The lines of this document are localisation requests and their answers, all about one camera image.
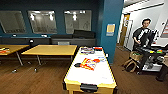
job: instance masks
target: wooden table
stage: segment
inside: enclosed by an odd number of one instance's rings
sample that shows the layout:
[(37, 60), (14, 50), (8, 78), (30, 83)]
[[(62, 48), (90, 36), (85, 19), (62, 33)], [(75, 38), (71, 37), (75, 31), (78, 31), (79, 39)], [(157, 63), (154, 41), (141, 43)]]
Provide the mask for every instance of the wooden table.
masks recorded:
[(0, 53), (0, 55), (9, 55), (9, 54), (12, 54), (12, 53), (16, 52), (18, 60), (21, 64), (21, 66), (23, 66), (23, 63), (22, 63), (21, 58), (18, 54), (18, 51), (21, 50), (21, 49), (24, 49), (28, 46), (29, 45), (0, 45), (0, 48), (9, 48), (9, 50), (7, 52)]
[(72, 60), (76, 47), (77, 45), (38, 45), (23, 52), (22, 54), (37, 55), (39, 65), (42, 65), (39, 55), (70, 55)]
[[(63, 89), (68, 90), (69, 94), (73, 94), (73, 91), (112, 94), (117, 85), (104, 52), (95, 51), (94, 54), (83, 55), (80, 49), (64, 78)], [(74, 66), (82, 63), (85, 58), (101, 61), (94, 71)]]

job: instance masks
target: white table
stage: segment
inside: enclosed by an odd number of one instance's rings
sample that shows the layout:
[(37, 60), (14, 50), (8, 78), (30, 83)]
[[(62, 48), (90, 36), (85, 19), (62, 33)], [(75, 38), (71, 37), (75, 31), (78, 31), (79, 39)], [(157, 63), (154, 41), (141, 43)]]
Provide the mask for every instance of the white table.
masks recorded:
[[(104, 52), (95, 51), (94, 54), (84, 55), (80, 53), (80, 49), (64, 78), (66, 89), (70, 94), (73, 94), (73, 91), (83, 92), (80, 87), (85, 83), (96, 85), (98, 89), (95, 93), (112, 94), (117, 85)], [(82, 63), (85, 58), (101, 61), (97, 63), (94, 71), (74, 66), (76, 63)]]

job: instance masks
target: door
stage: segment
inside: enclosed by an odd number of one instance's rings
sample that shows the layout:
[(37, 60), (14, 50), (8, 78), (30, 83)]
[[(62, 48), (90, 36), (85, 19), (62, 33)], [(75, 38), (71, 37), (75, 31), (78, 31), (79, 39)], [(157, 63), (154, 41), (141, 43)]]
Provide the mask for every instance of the door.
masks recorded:
[(124, 45), (124, 40), (127, 32), (127, 27), (128, 27), (128, 21), (129, 21), (130, 14), (124, 14), (124, 20), (123, 20), (123, 25), (120, 33), (120, 41), (119, 44), (120, 46)]

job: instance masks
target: window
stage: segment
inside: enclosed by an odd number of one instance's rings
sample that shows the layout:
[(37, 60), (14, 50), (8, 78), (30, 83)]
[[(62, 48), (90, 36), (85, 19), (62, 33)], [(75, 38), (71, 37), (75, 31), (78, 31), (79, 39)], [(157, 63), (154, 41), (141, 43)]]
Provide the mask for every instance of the window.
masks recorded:
[(5, 33), (25, 33), (21, 11), (0, 11), (0, 22)]
[(28, 13), (34, 33), (57, 33), (54, 11), (28, 11)]
[(67, 34), (73, 34), (75, 29), (91, 31), (91, 10), (69, 10), (64, 14)]

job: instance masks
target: blue wall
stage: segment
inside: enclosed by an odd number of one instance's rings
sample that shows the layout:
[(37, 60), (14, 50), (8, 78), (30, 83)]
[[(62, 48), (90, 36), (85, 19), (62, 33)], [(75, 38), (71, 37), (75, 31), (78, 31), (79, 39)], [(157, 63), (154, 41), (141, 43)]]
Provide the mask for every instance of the blue wall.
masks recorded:
[[(98, 19), (98, 1), (97, 0), (29, 0), (18, 2), (17, 0), (5, 0), (0, 3), (1, 10), (21, 11), (26, 26), (26, 34), (18, 34), (18, 37), (41, 37), (41, 34), (34, 34), (28, 17), (29, 10), (53, 10), (55, 12), (56, 26), (58, 34), (66, 34), (65, 29), (65, 10), (92, 10), (92, 28), (96, 32)], [(0, 36), (12, 37), (12, 34), (5, 34), (2, 27), (0, 28)]]
[[(109, 54), (109, 57), (107, 58), (109, 63), (113, 63), (114, 59), (123, 4), (124, 0), (104, 0), (102, 31), (99, 44), (103, 47), (105, 53)], [(106, 36), (108, 24), (115, 24), (113, 36)]]

